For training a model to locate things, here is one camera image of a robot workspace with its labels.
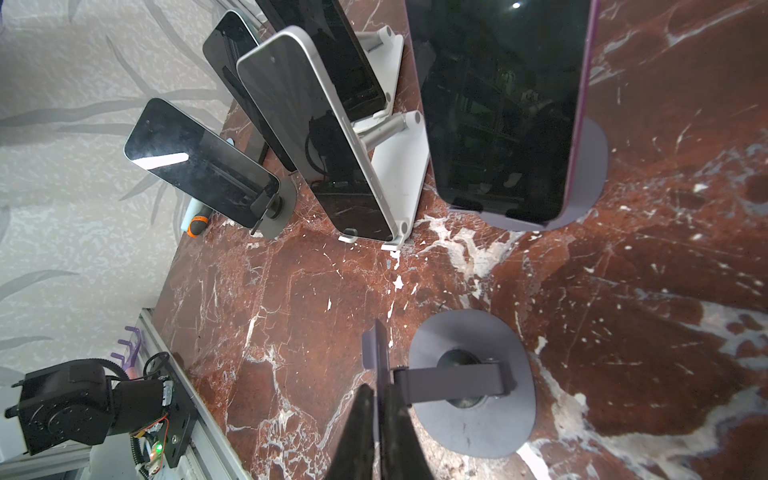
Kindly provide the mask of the dark grey round phone stand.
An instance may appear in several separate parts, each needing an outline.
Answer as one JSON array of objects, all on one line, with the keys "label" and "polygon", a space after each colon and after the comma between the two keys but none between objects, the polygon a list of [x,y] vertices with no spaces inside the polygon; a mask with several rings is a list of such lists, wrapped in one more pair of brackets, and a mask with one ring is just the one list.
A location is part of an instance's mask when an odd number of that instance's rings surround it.
[{"label": "dark grey round phone stand", "polygon": [[536,393],[517,334],[481,310],[452,310],[424,321],[404,367],[389,364],[380,321],[362,335],[362,358],[377,388],[396,386],[426,432],[444,448],[477,458],[504,458],[529,439]]}]

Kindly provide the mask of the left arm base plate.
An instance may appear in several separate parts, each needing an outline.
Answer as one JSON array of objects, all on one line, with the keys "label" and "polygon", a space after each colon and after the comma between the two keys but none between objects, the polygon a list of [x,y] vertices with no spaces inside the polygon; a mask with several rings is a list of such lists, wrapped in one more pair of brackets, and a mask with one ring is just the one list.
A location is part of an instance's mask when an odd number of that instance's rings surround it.
[{"label": "left arm base plate", "polygon": [[139,473],[158,479],[164,467],[176,468],[191,442],[199,417],[194,402],[171,364],[171,354],[152,355],[143,367],[144,379],[163,383],[160,417],[131,435],[131,449]]}]

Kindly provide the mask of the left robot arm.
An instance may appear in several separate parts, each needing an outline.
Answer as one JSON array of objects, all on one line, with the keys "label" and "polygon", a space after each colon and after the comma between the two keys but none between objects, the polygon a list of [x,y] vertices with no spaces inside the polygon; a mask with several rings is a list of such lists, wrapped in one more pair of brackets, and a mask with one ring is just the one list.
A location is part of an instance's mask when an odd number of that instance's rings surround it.
[{"label": "left robot arm", "polygon": [[67,441],[95,446],[161,419],[165,382],[131,379],[106,359],[79,359],[28,373],[13,385],[16,403],[3,417],[16,420],[26,452],[42,453]]}]

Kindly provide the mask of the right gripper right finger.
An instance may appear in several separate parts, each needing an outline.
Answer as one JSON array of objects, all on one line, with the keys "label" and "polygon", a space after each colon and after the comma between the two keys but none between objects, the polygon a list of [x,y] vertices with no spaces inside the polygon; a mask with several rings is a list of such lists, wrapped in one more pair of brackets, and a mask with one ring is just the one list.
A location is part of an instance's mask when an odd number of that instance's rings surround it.
[{"label": "right gripper right finger", "polygon": [[387,385],[379,407],[381,478],[433,480],[400,389]]}]

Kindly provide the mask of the grey angled phone stand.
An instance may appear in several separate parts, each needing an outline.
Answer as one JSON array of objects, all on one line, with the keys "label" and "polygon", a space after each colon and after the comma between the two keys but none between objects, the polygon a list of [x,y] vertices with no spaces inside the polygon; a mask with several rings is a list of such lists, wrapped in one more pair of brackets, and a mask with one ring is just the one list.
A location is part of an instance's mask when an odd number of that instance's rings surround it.
[{"label": "grey angled phone stand", "polygon": [[255,237],[276,239],[290,222],[297,203],[298,191],[291,177],[282,178],[279,182],[279,191],[273,198],[256,225],[249,233]]}]

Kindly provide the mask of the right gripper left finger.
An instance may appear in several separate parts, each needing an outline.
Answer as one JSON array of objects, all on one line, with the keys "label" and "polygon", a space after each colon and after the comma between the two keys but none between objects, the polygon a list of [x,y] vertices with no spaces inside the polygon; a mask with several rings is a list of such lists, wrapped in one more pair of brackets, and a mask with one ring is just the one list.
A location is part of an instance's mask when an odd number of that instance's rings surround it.
[{"label": "right gripper left finger", "polygon": [[342,431],[326,480],[371,480],[374,463],[374,391],[361,385]]}]

